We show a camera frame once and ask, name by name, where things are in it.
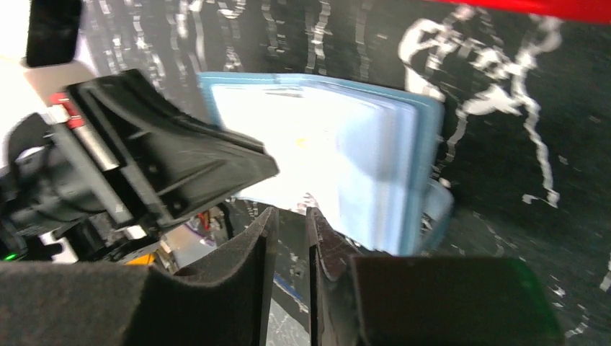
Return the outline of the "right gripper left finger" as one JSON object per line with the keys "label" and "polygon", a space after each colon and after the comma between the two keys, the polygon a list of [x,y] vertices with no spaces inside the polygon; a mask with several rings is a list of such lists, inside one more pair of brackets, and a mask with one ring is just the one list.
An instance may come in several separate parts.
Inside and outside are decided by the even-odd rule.
{"label": "right gripper left finger", "polygon": [[278,211],[171,275],[107,262],[1,264],[3,345],[264,345]]}

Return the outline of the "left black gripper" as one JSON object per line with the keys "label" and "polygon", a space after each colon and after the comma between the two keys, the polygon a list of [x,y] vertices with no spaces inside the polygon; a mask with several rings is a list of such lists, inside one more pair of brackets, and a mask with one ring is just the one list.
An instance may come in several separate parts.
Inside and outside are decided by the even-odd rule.
{"label": "left black gripper", "polygon": [[72,84],[9,134],[1,176],[1,258],[33,260],[55,232],[81,261],[152,252],[158,228],[278,173],[253,138],[174,106],[136,69]]}

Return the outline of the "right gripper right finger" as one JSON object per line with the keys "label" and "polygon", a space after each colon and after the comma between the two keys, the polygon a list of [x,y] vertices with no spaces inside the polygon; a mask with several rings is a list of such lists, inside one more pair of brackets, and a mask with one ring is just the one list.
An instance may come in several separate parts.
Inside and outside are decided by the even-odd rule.
{"label": "right gripper right finger", "polygon": [[306,212],[312,345],[564,345],[542,285],[506,257],[363,254]]}

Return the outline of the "blue card holder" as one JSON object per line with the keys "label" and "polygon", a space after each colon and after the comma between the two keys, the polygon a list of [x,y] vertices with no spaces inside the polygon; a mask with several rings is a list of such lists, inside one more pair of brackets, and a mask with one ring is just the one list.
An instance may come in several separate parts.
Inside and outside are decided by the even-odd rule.
{"label": "blue card holder", "polygon": [[[202,72],[199,82],[211,122],[225,130],[211,91],[217,85],[313,87],[376,107],[375,114],[346,126],[340,136],[345,165],[339,174],[339,209],[335,214],[321,211],[334,230],[368,249],[415,255],[439,244],[453,198],[432,178],[444,117],[438,100],[310,74]],[[248,188],[240,191],[240,198],[274,205],[244,197],[242,192]],[[300,204],[291,211],[310,205],[317,206]]]}

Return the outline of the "red plastic bin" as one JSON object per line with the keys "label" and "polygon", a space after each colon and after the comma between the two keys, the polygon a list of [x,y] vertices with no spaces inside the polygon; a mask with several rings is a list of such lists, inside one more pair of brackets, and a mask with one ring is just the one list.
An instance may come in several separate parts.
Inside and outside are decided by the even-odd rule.
{"label": "red plastic bin", "polygon": [[539,14],[591,24],[610,24],[610,0],[440,0],[506,12]]}

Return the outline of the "white credit card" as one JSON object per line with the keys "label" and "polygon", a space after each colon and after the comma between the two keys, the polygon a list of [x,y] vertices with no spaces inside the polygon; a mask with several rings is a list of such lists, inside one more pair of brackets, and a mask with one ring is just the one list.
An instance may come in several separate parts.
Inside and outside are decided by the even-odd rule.
{"label": "white credit card", "polygon": [[314,203],[325,213],[337,213],[345,165],[339,138],[376,107],[311,86],[217,85],[211,91],[222,124],[261,141],[280,170],[244,190],[244,197],[289,210]]}

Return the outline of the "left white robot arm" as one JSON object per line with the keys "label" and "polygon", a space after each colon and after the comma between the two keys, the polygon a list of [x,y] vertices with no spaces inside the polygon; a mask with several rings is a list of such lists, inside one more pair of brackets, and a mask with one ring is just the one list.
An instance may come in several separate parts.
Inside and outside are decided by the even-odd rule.
{"label": "left white robot arm", "polygon": [[76,57],[81,1],[30,1],[15,80],[1,75],[1,259],[127,262],[278,173],[261,142],[201,122],[138,69]]}

